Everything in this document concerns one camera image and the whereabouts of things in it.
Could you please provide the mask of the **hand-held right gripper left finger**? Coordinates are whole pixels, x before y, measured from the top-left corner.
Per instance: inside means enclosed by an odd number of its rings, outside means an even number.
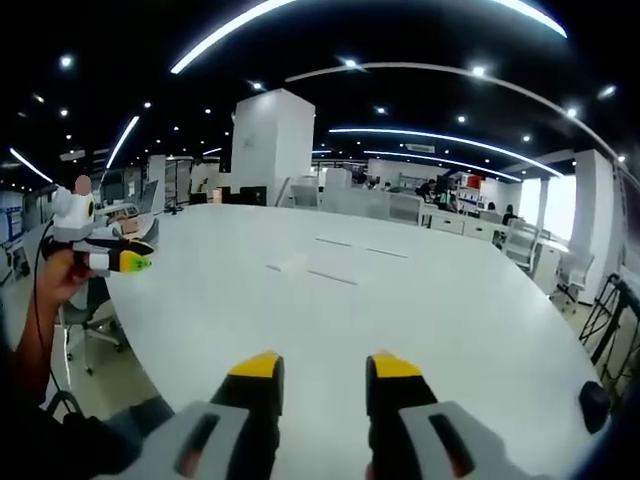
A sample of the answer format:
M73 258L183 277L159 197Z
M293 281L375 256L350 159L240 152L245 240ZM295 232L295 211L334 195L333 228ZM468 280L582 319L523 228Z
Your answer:
M193 402L145 440L117 479L268 479L280 443L284 359L269 350L229 370L208 402Z

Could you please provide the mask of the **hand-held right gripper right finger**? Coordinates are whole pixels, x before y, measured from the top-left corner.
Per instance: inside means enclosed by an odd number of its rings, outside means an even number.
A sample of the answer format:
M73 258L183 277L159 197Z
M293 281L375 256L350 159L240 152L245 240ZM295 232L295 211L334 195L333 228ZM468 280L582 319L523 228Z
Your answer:
M387 351L366 359L369 479L529 479L504 441L453 401L440 402L421 370Z

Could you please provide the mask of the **person's left hand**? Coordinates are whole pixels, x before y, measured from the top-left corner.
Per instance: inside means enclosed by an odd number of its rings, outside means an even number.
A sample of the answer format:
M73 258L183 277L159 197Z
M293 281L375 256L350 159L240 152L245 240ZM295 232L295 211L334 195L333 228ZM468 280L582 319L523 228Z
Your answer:
M94 276L86 253L60 250L47 259L44 271L39 275L38 295L46 304L59 307Z

